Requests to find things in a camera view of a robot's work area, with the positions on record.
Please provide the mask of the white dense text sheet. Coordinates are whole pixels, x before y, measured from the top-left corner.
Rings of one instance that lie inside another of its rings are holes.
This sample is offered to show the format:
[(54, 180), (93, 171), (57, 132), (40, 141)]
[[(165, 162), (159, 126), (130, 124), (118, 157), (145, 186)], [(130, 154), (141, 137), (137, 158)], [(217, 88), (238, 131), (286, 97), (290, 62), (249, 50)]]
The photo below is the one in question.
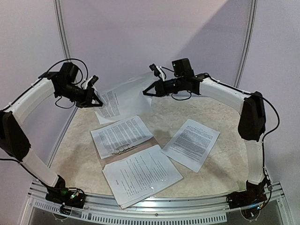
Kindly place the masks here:
[(92, 130), (90, 133), (92, 138), (100, 138), (106, 149), (116, 149), (126, 144), (135, 146), (153, 137), (138, 115)]

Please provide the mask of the white agreement sheet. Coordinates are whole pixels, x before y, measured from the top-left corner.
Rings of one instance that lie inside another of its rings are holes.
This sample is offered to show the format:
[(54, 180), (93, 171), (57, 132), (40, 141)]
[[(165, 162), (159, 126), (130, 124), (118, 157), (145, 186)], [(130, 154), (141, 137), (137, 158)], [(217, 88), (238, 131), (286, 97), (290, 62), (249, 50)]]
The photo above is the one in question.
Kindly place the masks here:
[(219, 131), (188, 119), (161, 152), (197, 173), (219, 135)]
[(111, 90), (96, 91), (103, 102), (94, 111), (100, 124), (111, 123), (151, 110), (152, 97), (143, 95), (143, 90), (155, 81), (151, 72), (129, 79)]

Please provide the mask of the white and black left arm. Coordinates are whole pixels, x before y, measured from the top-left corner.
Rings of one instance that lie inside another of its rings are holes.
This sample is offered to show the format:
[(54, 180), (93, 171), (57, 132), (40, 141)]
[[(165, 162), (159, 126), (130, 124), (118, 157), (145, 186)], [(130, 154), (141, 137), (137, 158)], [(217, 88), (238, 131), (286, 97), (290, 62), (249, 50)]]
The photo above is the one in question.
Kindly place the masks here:
[(45, 106), (51, 97), (68, 99), (78, 108), (103, 105), (93, 87), (98, 77), (86, 75), (77, 82), (76, 77), (81, 70), (73, 62), (74, 59), (62, 60), (59, 71), (48, 69), (0, 111), (0, 147), (33, 177), (53, 188), (51, 195), (59, 203), (66, 203), (70, 194), (57, 185), (59, 176), (33, 150), (30, 138), (37, 132), (30, 131), (30, 128), (37, 128), (33, 124), (34, 116), (43, 112), (40, 107)]

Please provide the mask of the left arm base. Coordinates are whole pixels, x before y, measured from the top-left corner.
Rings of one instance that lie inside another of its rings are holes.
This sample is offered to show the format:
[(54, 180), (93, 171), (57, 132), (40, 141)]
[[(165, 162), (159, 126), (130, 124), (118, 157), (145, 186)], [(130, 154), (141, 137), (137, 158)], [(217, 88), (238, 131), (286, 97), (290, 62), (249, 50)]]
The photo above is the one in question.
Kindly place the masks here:
[(85, 192), (76, 187), (66, 187), (65, 180), (58, 176), (58, 180), (54, 187), (42, 183), (46, 189), (47, 194), (45, 199), (53, 203), (75, 207), (79, 209), (84, 208), (86, 194)]

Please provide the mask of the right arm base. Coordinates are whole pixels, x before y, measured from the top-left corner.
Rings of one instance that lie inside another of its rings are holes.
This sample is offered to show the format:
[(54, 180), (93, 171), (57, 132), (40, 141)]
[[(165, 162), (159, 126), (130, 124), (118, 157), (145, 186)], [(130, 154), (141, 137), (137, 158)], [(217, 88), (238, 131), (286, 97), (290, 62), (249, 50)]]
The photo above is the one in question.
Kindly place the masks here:
[(269, 179), (264, 178), (259, 184), (253, 184), (247, 180), (246, 190), (240, 192), (235, 191), (226, 196), (226, 202), (229, 204), (229, 208), (241, 208), (258, 203), (262, 203), (263, 206), (266, 205), (270, 199), (266, 196), (265, 186), (267, 186), (271, 195), (272, 186)]

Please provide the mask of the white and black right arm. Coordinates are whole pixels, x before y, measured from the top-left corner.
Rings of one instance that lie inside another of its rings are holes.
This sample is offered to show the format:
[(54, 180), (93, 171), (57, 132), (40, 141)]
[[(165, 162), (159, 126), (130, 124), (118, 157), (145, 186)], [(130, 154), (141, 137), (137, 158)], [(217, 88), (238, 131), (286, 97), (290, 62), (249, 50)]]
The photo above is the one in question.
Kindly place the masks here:
[(157, 80), (142, 92), (152, 97), (142, 120), (183, 175), (176, 190), (246, 189), (242, 200), (253, 204), (266, 184), (261, 94), (195, 74), (188, 59), (173, 62), (171, 80), (156, 65), (150, 69)]

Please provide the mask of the metal folder clip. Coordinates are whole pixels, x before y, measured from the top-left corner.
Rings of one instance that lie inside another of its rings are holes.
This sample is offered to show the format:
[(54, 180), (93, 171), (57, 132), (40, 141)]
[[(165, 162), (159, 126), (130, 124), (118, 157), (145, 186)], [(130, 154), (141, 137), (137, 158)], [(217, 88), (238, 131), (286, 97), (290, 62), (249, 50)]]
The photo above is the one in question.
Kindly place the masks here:
[(130, 150), (133, 150), (133, 149), (135, 149), (135, 148), (136, 148), (135, 146), (130, 147), (128, 144), (127, 144), (127, 145), (122, 145), (122, 146), (120, 146), (120, 147), (117, 147), (117, 148), (113, 151), (112, 155), (120, 155), (120, 154), (123, 154), (123, 153), (125, 153), (125, 152), (130, 151)]

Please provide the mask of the aluminium front rail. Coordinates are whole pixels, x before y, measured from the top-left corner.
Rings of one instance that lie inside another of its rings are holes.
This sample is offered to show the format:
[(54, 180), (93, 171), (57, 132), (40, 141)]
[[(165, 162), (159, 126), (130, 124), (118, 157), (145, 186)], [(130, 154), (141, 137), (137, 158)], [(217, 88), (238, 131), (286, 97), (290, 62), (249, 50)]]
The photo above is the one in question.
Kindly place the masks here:
[(289, 208), (279, 182), (273, 183), (267, 206), (243, 217), (245, 208), (230, 209), (226, 194), (199, 197), (150, 197), (125, 210), (111, 195), (88, 193), (83, 209), (60, 213), (60, 205), (45, 199), (46, 189), (32, 182), (22, 225), (291, 225)]

